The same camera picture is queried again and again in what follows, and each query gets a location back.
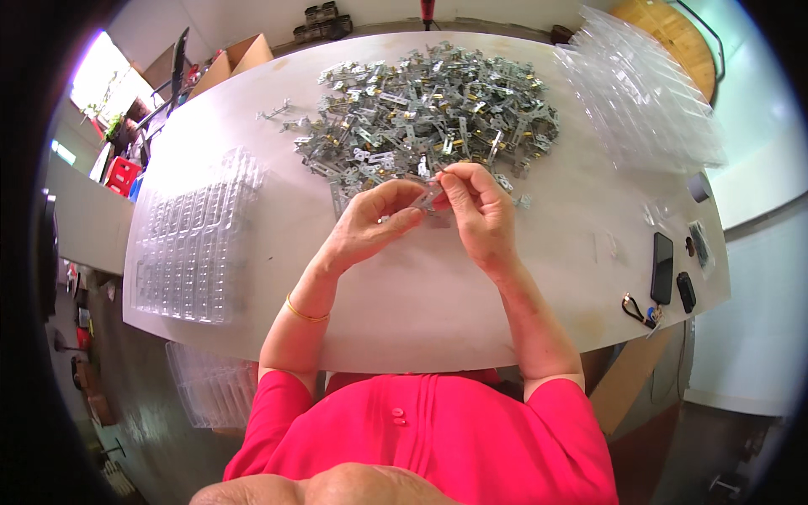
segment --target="stack of plastic trays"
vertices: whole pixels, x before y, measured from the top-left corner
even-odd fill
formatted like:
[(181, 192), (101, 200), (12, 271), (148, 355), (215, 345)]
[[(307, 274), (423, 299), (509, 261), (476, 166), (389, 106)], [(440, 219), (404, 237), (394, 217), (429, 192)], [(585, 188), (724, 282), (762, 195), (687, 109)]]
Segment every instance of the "stack of plastic trays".
[(179, 194), (172, 187), (149, 194), (147, 224), (136, 239), (137, 309), (210, 324), (231, 320), (242, 305), (242, 227), (262, 174), (239, 147), (193, 174), (200, 182)]
[(684, 172), (726, 164), (712, 108), (655, 39), (603, 12), (556, 52), (617, 168)]
[(217, 356), (176, 342), (166, 344), (166, 354), (193, 427), (246, 427), (258, 384), (254, 361)]

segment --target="black phone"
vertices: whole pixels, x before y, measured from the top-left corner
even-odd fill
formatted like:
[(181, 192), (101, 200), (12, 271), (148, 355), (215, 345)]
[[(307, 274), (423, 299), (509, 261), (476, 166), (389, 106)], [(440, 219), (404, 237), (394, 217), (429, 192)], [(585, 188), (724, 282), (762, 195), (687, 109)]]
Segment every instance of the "black phone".
[(673, 289), (673, 242), (660, 232), (654, 234), (654, 270), (651, 272), (651, 300), (671, 303)]

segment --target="gold bracelet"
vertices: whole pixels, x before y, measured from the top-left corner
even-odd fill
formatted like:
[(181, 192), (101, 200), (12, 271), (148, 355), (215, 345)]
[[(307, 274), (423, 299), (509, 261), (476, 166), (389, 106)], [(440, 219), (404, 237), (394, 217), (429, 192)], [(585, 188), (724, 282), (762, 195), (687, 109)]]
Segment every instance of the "gold bracelet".
[(328, 319), (328, 317), (329, 317), (329, 316), (331, 316), (331, 312), (329, 312), (328, 314), (324, 315), (324, 316), (323, 316), (323, 317), (321, 317), (321, 318), (310, 318), (309, 316), (304, 316), (303, 314), (301, 314), (301, 313), (297, 312), (297, 311), (295, 310), (295, 308), (294, 308), (294, 307), (292, 307), (292, 302), (291, 302), (291, 301), (289, 301), (289, 297), (290, 297), (290, 296), (292, 296), (292, 292), (289, 292), (289, 294), (288, 294), (288, 295), (286, 295), (286, 306), (287, 306), (287, 307), (289, 307), (289, 310), (291, 310), (292, 312), (294, 312), (294, 313), (295, 313), (295, 315), (297, 315), (297, 316), (299, 316), (299, 317), (301, 317), (301, 318), (304, 318), (306, 321), (310, 321), (310, 322), (320, 322), (320, 321), (325, 321), (326, 319)]

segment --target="car key fob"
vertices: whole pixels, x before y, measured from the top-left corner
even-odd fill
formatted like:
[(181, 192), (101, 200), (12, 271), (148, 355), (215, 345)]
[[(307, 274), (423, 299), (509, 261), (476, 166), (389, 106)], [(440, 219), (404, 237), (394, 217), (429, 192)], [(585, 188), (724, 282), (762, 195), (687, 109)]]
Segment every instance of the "car key fob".
[(679, 287), (679, 295), (682, 297), (684, 312), (690, 314), (696, 306), (696, 292), (693, 291), (693, 283), (686, 271), (676, 276), (676, 286)]

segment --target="window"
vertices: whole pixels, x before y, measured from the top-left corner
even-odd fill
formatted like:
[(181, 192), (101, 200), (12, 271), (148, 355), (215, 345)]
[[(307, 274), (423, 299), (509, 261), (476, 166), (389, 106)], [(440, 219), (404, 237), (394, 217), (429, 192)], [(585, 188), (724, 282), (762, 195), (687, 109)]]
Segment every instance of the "window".
[(163, 103), (160, 95), (132, 68), (106, 32), (99, 32), (84, 55), (73, 79), (70, 99), (89, 117), (98, 117), (104, 126), (117, 114), (124, 114), (135, 98), (147, 107)]
[(73, 166), (73, 164), (76, 162), (76, 155), (68, 151), (67, 148), (57, 142), (56, 139), (51, 141), (51, 150), (58, 154), (61, 159), (68, 162), (70, 166)]

